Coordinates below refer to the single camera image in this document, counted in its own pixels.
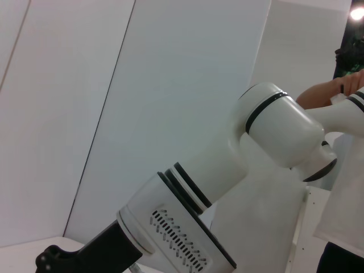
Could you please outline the bare person hand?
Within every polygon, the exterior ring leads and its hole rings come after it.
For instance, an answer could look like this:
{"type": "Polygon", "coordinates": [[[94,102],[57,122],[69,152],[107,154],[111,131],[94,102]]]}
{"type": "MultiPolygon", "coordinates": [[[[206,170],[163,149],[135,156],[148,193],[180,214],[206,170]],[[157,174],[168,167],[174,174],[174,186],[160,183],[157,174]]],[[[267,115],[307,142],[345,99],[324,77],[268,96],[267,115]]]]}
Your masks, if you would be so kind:
{"type": "Polygon", "coordinates": [[[332,82],[334,88],[329,98],[338,94],[349,96],[363,87],[363,69],[344,77],[335,78],[332,82]]]}

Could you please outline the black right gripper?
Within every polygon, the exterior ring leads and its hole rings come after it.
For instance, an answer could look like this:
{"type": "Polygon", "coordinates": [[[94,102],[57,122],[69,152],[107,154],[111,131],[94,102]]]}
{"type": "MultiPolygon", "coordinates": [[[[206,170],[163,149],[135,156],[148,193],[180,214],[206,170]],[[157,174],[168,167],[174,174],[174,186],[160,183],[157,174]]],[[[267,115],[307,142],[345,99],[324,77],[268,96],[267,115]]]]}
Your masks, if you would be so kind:
{"type": "Polygon", "coordinates": [[[35,264],[36,272],[124,272],[141,257],[142,252],[114,221],[77,251],[50,245],[35,264]]]}

